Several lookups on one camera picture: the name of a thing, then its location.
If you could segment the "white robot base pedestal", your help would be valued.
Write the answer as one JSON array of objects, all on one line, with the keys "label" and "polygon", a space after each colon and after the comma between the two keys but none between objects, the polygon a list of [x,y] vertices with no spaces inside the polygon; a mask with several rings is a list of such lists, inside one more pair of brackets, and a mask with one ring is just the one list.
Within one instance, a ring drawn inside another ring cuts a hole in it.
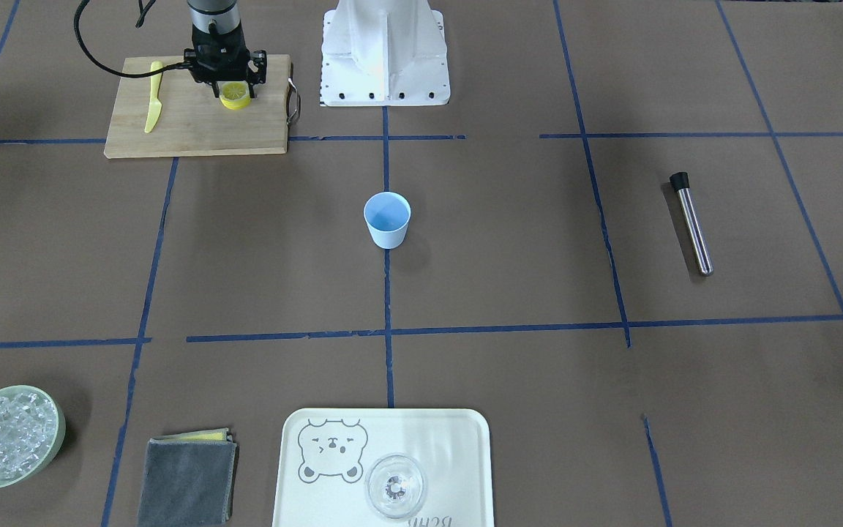
[{"label": "white robot base pedestal", "polygon": [[340,1],[323,15],[322,30],[322,106],[449,103],[444,17],[429,2]]}]

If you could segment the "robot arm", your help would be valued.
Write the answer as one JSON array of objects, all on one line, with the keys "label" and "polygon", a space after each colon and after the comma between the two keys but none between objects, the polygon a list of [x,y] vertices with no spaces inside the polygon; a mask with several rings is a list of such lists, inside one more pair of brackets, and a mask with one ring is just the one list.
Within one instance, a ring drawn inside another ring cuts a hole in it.
[{"label": "robot arm", "polygon": [[184,50],[187,69],[196,83],[208,84],[220,96],[220,84],[244,81],[249,97],[266,83],[265,51],[249,51],[237,1],[188,1],[192,46]]}]

